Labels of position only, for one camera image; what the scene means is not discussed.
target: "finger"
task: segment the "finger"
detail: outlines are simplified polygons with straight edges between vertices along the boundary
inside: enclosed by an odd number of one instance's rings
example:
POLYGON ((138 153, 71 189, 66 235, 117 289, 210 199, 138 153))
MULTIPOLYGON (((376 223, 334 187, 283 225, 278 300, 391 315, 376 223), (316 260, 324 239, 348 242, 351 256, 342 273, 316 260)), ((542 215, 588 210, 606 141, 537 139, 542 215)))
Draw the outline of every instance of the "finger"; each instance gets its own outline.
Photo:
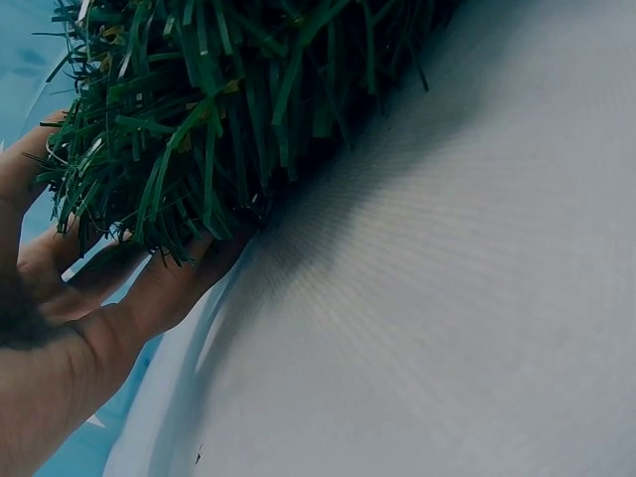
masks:
POLYGON ((69 321, 78 320, 98 308, 85 300, 83 295, 74 288, 63 286, 60 290, 59 294, 39 306, 40 313, 52 326, 60 326, 69 321))
MULTIPOLYGON (((63 121, 65 114, 53 114, 48 123, 63 121)), ((24 215, 44 190, 36 186, 41 171, 40 163, 28 156, 46 157, 47 140, 56 132, 55 127, 38 126, 0 155, 0 201, 24 215)))
POLYGON ((208 249, 197 270, 193 306, 235 266, 254 233, 253 228, 244 229, 237 232, 232 240, 219 242, 208 249))
MULTIPOLYGON (((50 121, 57 122, 62 118, 58 113, 50 121)), ((3 227, 0 253, 9 262, 14 262, 17 257, 24 215, 44 190, 35 185, 40 164, 24 153, 44 157, 47 139, 55 130, 54 127, 37 127, 0 154, 0 222, 3 227)))
POLYGON ((112 243, 90 260, 68 284, 94 309, 117 291, 147 256, 146 249, 138 243, 112 243))
POLYGON ((136 320, 141 336, 150 339, 172 328, 182 318, 176 317, 175 312, 191 291, 198 264, 212 240, 205 237, 189 246, 193 263, 179 266, 159 252, 150 259, 121 301, 121 306, 136 320))
POLYGON ((90 225, 84 232, 80 227, 80 220, 71 216, 65 234, 59 233, 57 226, 52 226, 31 243, 23 246, 20 256, 46 254, 53 261, 56 271, 62 274, 71 268, 84 253, 97 245, 103 237, 104 233, 99 232, 94 225, 90 225))

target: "skin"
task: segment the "skin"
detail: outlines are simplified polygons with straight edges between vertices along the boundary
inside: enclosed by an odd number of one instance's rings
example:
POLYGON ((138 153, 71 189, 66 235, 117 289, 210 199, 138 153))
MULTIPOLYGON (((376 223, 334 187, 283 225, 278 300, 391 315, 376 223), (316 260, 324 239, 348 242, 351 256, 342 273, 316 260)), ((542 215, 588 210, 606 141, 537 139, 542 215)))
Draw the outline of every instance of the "skin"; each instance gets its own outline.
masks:
POLYGON ((64 282, 80 258, 75 229, 63 237, 53 228, 20 247, 24 215, 42 192, 34 186, 39 165, 23 153, 43 157, 52 132, 38 127, 0 154, 2 477, 32 475, 46 462, 123 384, 143 345, 179 324, 230 270, 252 235, 214 249, 212 238, 192 243, 194 263, 182 267, 153 256, 120 303, 101 306, 144 258, 139 249, 64 282))

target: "gray textured material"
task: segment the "gray textured material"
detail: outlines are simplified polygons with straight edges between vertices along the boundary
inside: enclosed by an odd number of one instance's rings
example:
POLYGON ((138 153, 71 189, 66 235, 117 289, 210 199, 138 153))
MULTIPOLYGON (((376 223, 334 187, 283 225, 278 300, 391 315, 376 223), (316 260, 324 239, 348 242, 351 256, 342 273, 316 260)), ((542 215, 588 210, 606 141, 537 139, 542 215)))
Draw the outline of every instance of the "gray textured material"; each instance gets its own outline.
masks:
POLYGON ((472 0, 425 62, 259 238, 193 475, 636 475, 636 3, 472 0))

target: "forearm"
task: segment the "forearm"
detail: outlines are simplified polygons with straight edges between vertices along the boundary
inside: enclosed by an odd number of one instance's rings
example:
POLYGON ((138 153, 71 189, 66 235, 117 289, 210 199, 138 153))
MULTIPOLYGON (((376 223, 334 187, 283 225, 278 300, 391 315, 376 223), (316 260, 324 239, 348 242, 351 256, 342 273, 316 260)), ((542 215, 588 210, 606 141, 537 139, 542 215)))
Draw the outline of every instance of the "forearm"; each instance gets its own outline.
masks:
POLYGON ((0 476, 32 475, 117 391, 142 342, 104 308, 38 348, 0 349, 0 476))

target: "blue surface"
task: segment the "blue surface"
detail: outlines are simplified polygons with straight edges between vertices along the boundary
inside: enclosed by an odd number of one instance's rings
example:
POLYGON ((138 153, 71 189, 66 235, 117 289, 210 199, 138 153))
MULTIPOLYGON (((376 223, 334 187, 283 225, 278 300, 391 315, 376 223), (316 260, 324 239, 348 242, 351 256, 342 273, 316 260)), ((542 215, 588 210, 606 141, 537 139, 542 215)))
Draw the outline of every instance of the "blue surface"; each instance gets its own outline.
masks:
MULTIPOLYGON (((66 53, 64 41, 32 35, 56 31, 50 20, 53 8, 53 0, 0 0, 0 143, 4 142, 5 147, 73 100, 74 94, 69 92, 73 82, 64 75, 45 84, 53 67, 66 53)), ((22 241, 43 232, 50 225, 50 216, 51 197, 45 194, 25 219, 22 241)), ((128 286, 110 301, 120 298, 128 286)), ((144 349, 124 386, 95 415, 103 426, 85 423, 38 472, 38 477, 102 474, 157 344, 155 340, 144 349)))

